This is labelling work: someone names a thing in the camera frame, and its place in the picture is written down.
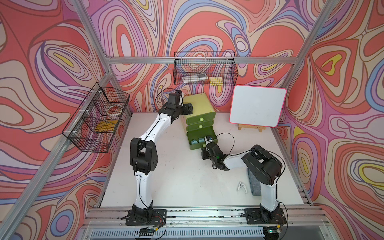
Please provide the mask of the green bottom drawer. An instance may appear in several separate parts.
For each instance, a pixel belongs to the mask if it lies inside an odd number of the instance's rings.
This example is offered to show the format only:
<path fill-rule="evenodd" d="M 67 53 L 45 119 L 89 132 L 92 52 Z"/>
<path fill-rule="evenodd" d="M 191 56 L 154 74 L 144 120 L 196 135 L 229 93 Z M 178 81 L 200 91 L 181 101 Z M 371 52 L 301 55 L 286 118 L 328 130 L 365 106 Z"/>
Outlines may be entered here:
<path fill-rule="evenodd" d="M 217 136 L 212 126 L 187 132 L 190 150 L 201 149 L 206 145 L 205 137 L 211 136 L 213 142 L 218 143 Z"/>

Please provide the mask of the yellow green drawer cabinet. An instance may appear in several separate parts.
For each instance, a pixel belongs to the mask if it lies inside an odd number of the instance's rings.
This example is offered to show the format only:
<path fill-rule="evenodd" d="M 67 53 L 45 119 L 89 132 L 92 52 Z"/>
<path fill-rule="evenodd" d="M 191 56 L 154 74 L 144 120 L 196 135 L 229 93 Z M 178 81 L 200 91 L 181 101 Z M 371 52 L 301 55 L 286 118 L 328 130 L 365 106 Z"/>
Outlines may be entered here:
<path fill-rule="evenodd" d="M 210 127 L 214 125 L 216 112 L 205 93 L 195 94 L 184 97 L 184 104 L 193 105 L 191 115 L 182 116 L 182 123 L 186 132 Z"/>

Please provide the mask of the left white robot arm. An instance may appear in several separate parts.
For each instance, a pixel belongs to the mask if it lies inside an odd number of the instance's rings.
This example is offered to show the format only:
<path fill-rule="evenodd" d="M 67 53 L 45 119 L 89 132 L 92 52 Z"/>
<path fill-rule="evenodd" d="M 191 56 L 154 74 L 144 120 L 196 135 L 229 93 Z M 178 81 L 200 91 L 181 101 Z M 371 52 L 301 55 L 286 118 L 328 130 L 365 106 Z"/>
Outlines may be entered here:
<path fill-rule="evenodd" d="M 133 214 L 146 221 L 154 215 L 153 198 L 150 191 L 152 172 L 156 169 L 159 157 L 156 142 L 169 126 L 180 116 L 193 113 L 193 105 L 166 103 L 158 112 L 154 122 L 139 138 L 130 143 L 130 164 L 137 181 L 137 195 L 133 204 Z"/>

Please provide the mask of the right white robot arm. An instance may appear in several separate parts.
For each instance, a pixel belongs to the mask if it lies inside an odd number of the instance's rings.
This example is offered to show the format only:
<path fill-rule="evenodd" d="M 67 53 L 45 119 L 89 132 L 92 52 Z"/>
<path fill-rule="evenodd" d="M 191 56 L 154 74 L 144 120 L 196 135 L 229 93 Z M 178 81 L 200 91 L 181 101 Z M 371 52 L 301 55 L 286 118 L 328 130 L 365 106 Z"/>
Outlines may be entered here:
<path fill-rule="evenodd" d="M 260 218 L 270 223 L 279 213 L 281 203 L 277 200 L 277 181 L 283 165 L 275 156 L 260 145 L 240 154 L 224 154 L 219 145 L 210 142 L 202 148 L 202 158 L 210 160 L 221 171 L 247 167 L 261 185 Z"/>

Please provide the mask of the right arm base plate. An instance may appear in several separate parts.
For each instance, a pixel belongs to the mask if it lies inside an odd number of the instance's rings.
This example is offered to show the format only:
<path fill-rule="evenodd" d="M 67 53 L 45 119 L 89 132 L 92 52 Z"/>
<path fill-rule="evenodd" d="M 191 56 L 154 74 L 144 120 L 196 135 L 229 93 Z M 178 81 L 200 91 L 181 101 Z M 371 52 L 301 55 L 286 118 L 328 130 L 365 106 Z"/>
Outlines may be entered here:
<path fill-rule="evenodd" d="M 277 207 L 274 211 L 261 208 L 244 209 L 244 215 L 248 225 L 285 225 L 288 221 L 284 211 Z"/>

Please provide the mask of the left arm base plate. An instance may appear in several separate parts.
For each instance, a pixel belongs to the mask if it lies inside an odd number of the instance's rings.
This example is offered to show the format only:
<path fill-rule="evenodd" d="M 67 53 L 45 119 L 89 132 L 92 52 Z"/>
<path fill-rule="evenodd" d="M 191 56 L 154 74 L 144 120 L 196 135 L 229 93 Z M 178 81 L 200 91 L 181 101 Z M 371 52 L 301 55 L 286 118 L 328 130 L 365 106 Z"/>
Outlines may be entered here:
<path fill-rule="evenodd" d="M 128 215 L 123 217 L 126 226 L 165 226 L 167 217 L 166 209 L 134 209 L 129 210 Z"/>

